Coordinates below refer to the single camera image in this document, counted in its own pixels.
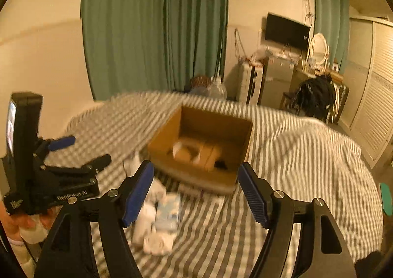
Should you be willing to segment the person's left hand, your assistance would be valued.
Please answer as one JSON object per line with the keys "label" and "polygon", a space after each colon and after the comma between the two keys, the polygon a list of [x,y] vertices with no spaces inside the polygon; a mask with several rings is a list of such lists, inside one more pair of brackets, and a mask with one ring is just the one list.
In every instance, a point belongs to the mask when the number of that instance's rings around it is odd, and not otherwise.
{"label": "person's left hand", "polygon": [[[45,213],[39,215],[40,222],[45,229],[51,229],[51,226],[53,225],[58,213],[58,208],[51,208]],[[36,226],[35,221],[33,218],[31,218],[30,215],[24,213],[9,215],[5,209],[3,201],[1,201],[1,223],[7,237],[15,241],[22,241],[22,237],[19,233],[21,228],[33,229]]]}

